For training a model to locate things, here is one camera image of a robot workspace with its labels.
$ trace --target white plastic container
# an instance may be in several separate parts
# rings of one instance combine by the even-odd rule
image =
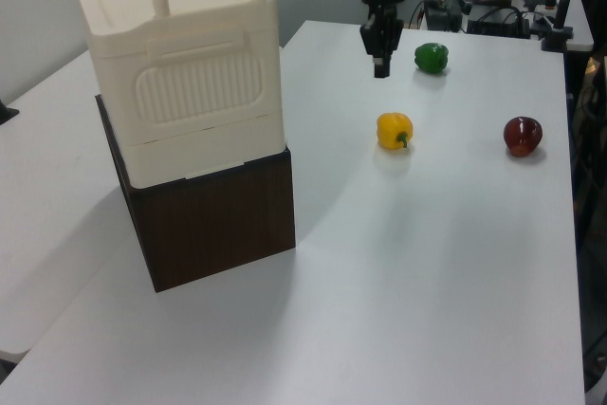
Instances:
[[[131,185],[285,149],[276,0],[80,0]]]

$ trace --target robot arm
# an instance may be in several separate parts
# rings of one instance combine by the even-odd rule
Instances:
[[[403,0],[362,0],[369,6],[369,20],[360,27],[360,36],[367,54],[373,56],[376,78],[390,76],[392,53],[398,41],[404,21],[398,19],[396,4]]]

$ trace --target dark brown wooden box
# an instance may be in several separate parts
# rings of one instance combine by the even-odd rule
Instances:
[[[96,100],[156,292],[295,247],[288,149],[212,175],[135,189],[101,95]]]

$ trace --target pepper stem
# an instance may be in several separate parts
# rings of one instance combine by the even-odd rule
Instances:
[[[404,144],[402,147],[404,147],[405,149],[407,148],[407,134],[405,132],[399,133],[396,137],[396,140]]]

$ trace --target yellow object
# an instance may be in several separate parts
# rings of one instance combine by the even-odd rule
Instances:
[[[401,113],[385,113],[377,118],[377,140],[386,149],[407,147],[414,137],[414,125]]]

